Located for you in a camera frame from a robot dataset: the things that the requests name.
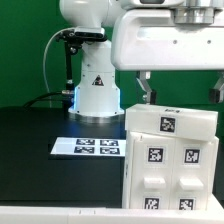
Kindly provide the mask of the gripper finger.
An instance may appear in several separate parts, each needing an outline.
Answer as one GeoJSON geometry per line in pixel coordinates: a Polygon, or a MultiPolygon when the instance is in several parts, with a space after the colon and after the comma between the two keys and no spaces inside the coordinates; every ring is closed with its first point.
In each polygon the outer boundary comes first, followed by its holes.
{"type": "Polygon", "coordinates": [[[221,103],[224,101],[224,71],[219,72],[219,79],[215,86],[209,89],[209,101],[211,103],[221,103]]]}
{"type": "Polygon", "coordinates": [[[143,101],[146,104],[154,105],[156,103],[157,93],[155,90],[153,90],[150,87],[148,83],[148,80],[150,79],[150,77],[151,77],[150,71],[138,71],[136,74],[137,82],[139,83],[140,87],[144,91],[143,101]]]}

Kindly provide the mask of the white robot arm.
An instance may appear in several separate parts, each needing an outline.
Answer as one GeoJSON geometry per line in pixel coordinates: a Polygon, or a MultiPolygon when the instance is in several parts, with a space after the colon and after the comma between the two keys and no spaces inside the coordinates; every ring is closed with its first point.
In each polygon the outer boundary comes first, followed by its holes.
{"type": "Polygon", "coordinates": [[[82,51],[81,82],[69,112],[120,117],[115,72],[222,70],[224,0],[60,0],[82,51]]]}

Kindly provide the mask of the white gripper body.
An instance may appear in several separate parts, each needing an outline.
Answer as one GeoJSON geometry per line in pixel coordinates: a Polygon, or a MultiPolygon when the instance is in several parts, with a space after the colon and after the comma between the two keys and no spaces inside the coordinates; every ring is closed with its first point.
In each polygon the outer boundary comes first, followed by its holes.
{"type": "Polygon", "coordinates": [[[170,10],[135,9],[121,15],[111,62],[119,70],[224,70],[224,10],[212,24],[176,24],[170,10]]]}

